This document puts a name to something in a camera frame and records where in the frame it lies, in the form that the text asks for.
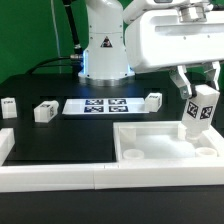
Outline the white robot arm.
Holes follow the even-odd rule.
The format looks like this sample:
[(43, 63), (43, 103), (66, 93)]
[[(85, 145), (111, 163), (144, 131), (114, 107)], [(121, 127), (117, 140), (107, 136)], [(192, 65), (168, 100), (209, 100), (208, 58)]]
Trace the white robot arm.
[(224, 62), (224, 11), (210, 0), (85, 0), (89, 44), (83, 52), (84, 83), (117, 85), (138, 73), (170, 69), (181, 97), (196, 88), (188, 67), (201, 66), (207, 84), (218, 89)]

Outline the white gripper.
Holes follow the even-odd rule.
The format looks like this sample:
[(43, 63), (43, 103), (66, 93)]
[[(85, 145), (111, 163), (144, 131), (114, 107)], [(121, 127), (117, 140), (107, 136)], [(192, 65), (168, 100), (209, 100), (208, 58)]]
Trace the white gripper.
[(177, 66), (170, 78), (181, 98), (189, 99), (192, 89), (185, 65), (208, 62), (203, 66), (206, 83), (218, 90), (218, 61), (224, 60), (224, 11), (211, 11), (206, 17), (206, 22), (184, 23), (175, 9), (144, 13), (125, 31), (130, 67), (135, 73), (147, 73)]

